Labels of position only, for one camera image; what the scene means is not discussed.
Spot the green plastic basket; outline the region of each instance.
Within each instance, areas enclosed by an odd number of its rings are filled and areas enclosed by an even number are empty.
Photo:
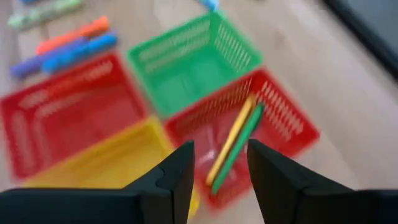
[[[261,54],[219,12],[209,12],[134,47],[128,58],[163,118],[262,62]]]

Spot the yellow plastic tray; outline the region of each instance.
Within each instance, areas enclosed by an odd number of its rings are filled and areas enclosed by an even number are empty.
[[[24,186],[121,189],[172,151],[159,120],[150,117],[33,176]],[[193,190],[189,218],[196,214],[199,203]]]

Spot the red plastic basket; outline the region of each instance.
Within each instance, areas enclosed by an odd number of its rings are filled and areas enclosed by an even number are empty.
[[[147,115],[114,53],[1,100],[12,171],[30,177]]]
[[[297,155],[319,138],[319,132],[265,70],[256,70],[236,80],[170,118],[166,128],[176,146],[195,140],[195,185],[215,210],[224,208],[251,188],[246,149],[239,155],[217,195],[211,195],[211,188],[205,184],[207,174],[249,94],[254,94],[257,101],[266,105],[264,117],[253,138],[289,157]]]

